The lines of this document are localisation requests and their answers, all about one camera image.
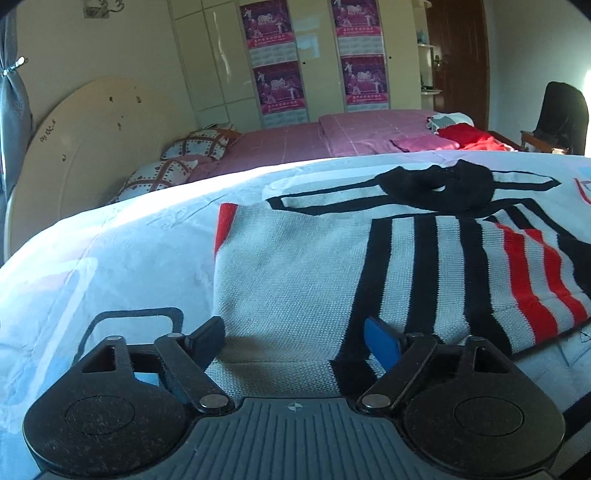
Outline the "striped knit child sweater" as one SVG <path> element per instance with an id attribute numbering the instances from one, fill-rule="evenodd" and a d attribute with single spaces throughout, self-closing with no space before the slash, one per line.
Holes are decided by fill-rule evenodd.
<path id="1" fill-rule="evenodd" d="M 382 374 L 369 318 L 513 355 L 590 318 L 590 191 L 460 160 L 225 203 L 208 375 L 235 397 L 356 398 Z"/>

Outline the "red clothing pile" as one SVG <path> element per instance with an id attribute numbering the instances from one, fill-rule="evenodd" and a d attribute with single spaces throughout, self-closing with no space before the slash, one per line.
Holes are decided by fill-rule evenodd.
<path id="1" fill-rule="evenodd" d="M 437 131 L 437 134 L 444 139 L 456 142 L 459 149 L 463 151 L 516 151 L 515 147 L 502 142 L 491 133 L 479 130 L 466 123 L 441 128 Z"/>

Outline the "blue patterned bed sheet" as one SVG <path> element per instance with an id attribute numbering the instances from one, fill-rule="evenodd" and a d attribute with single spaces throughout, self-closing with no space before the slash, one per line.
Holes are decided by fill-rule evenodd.
<path id="1" fill-rule="evenodd" d="M 492 170 L 578 178 L 590 191 L 590 163 L 574 156 L 386 154 L 191 183 L 78 214 L 34 236 L 1 270 L 2 477 L 588 478 L 590 318 L 517 354 L 498 348 L 564 417 L 566 433 L 549 478 L 456 478 L 416 456 L 389 419 L 363 414 L 356 406 L 360 396 L 235 397 L 212 379 L 235 408 L 196 420 L 164 460 L 127 477 L 42 476 L 25 443 L 23 421 L 32 404 L 105 338 L 151 344 L 171 333 L 190 335 L 218 317 L 213 312 L 213 276 L 221 205 L 252 205 L 315 187 L 361 182 L 398 167 L 450 167 L 460 160 Z M 208 367 L 205 373 L 211 378 Z"/>

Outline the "near patterned pillow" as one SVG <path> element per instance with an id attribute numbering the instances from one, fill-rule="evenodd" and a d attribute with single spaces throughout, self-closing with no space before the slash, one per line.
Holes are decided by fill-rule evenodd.
<path id="1" fill-rule="evenodd" d="M 115 204 L 170 187 L 184 184 L 197 167 L 193 160 L 159 160 L 136 170 L 108 202 Z"/>

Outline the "patterned pillow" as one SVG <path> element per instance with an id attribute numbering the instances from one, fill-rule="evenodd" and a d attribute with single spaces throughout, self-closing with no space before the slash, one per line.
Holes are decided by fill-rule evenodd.
<path id="1" fill-rule="evenodd" d="M 228 147 L 238 141 L 242 133 L 231 129 L 209 128 L 189 133 L 176 140 L 161 154 L 161 160 L 194 160 L 207 157 L 219 161 Z"/>
<path id="2" fill-rule="evenodd" d="M 184 184 L 197 167 L 193 160 L 159 160 L 136 170 L 108 202 L 115 204 L 170 187 Z"/>

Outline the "cream round headboard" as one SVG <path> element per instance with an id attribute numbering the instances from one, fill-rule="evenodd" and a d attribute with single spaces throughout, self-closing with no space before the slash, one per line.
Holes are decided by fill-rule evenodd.
<path id="1" fill-rule="evenodd" d="M 104 77 L 76 90 L 29 144 L 8 202 L 5 256 L 61 219 L 105 205 L 194 125 L 168 95 L 133 79 Z"/>

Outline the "folded pink cloth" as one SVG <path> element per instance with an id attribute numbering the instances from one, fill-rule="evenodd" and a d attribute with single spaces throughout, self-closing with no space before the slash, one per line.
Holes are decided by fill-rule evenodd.
<path id="1" fill-rule="evenodd" d="M 395 147 L 405 153 L 417 153 L 424 151 L 450 151 L 460 149 L 458 142 L 443 138 L 436 134 L 396 139 L 393 140 L 392 143 Z"/>

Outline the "far patterned pillow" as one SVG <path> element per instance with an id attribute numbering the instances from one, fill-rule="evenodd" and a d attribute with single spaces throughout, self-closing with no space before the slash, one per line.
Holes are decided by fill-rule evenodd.
<path id="1" fill-rule="evenodd" d="M 231 129 L 209 128 L 189 133 L 176 140 L 161 154 L 161 160 L 194 160 L 207 157 L 219 161 L 228 147 L 238 141 L 242 133 Z"/>

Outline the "white patterned garment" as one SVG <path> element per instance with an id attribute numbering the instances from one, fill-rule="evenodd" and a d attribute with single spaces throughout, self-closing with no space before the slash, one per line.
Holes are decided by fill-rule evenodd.
<path id="1" fill-rule="evenodd" d="M 453 113 L 441 113 L 436 112 L 434 115 L 428 118 L 426 127 L 434 134 L 438 134 L 438 131 L 454 125 L 467 124 L 472 127 L 475 126 L 473 119 L 461 112 Z"/>

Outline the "pink plaid bed cover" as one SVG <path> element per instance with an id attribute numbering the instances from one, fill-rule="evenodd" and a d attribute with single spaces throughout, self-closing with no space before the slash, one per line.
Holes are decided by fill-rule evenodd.
<path id="1" fill-rule="evenodd" d="M 434 134 L 426 127 L 434 114 L 429 110 L 329 114 L 311 123 L 252 131 L 228 147 L 221 160 L 201 161 L 188 181 L 300 161 L 405 153 L 392 141 Z M 491 134 L 517 149 L 500 134 Z"/>

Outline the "black office chair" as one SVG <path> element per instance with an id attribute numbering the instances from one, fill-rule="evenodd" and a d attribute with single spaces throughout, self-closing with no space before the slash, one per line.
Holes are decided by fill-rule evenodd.
<path id="1" fill-rule="evenodd" d="M 589 125 L 589 110 L 583 93 L 564 82 L 547 84 L 540 116 L 532 132 L 521 132 L 521 147 L 531 145 L 538 151 L 556 150 L 584 155 Z"/>

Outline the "blue curtain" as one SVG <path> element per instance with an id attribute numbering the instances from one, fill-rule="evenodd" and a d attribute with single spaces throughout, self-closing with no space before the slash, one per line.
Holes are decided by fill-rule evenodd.
<path id="1" fill-rule="evenodd" d="M 16 9 L 1 19 L 1 175 L 6 200 L 18 182 L 33 134 L 25 84 L 18 69 L 27 62 L 18 54 Z"/>

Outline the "lower left pink poster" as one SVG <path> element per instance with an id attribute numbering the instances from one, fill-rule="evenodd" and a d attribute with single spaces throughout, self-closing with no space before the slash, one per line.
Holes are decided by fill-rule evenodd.
<path id="1" fill-rule="evenodd" d="M 264 129 L 308 123 L 300 64 L 297 61 L 253 69 Z"/>

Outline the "pink poster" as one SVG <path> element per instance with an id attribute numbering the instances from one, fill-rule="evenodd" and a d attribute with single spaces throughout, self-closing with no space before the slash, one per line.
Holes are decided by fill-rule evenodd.
<path id="1" fill-rule="evenodd" d="M 308 123 L 300 64 L 297 61 L 253 69 L 264 129 Z"/>
<path id="2" fill-rule="evenodd" d="M 239 7 L 253 68 L 297 61 L 297 45 L 287 1 L 257 1 Z"/>
<path id="3" fill-rule="evenodd" d="M 346 112 L 388 110 L 389 83 L 383 54 L 341 58 Z"/>
<path id="4" fill-rule="evenodd" d="M 339 56 L 383 55 L 384 41 L 378 2 L 334 0 L 332 21 Z"/>

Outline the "lower right pink poster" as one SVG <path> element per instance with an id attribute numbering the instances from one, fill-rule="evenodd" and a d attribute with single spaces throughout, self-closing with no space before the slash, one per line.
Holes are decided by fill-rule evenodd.
<path id="1" fill-rule="evenodd" d="M 346 112 L 388 110 L 389 83 L 383 54 L 341 58 Z"/>

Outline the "brown wooden door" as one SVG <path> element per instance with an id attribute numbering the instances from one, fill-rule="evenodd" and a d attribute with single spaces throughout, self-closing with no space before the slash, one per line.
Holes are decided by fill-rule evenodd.
<path id="1" fill-rule="evenodd" d="M 427 9 L 434 107 L 468 115 L 486 131 L 489 120 L 489 43 L 482 0 L 433 0 Z"/>

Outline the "white corner shelves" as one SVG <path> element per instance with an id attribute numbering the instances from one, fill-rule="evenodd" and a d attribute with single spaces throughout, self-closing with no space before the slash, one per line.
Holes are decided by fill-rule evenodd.
<path id="1" fill-rule="evenodd" d="M 424 0 L 413 0 L 412 4 L 419 55 L 422 108 L 435 110 L 438 96 L 442 93 L 442 90 L 436 87 L 434 80 L 434 55 L 437 47 L 430 41 L 427 18 L 432 3 Z"/>

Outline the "upper right pink poster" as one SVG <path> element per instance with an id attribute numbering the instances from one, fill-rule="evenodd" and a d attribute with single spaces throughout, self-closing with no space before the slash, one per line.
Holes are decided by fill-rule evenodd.
<path id="1" fill-rule="evenodd" d="M 383 55 L 384 41 L 378 2 L 334 0 L 332 21 L 339 56 Z"/>

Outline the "upper left pink poster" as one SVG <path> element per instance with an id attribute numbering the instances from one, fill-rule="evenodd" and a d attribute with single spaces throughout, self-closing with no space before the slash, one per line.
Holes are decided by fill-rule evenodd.
<path id="1" fill-rule="evenodd" d="M 257 1 L 239 7 L 253 68 L 297 61 L 297 45 L 287 1 Z"/>

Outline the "wall lamp sconce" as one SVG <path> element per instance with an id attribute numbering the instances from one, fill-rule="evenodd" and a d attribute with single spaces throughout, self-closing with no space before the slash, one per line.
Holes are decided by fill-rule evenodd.
<path id="1" fill-rule="evenodd" d="M 82 3 L 85 19 L 108 19 L 125 8 L 124 0 L 83 0 Z"/>

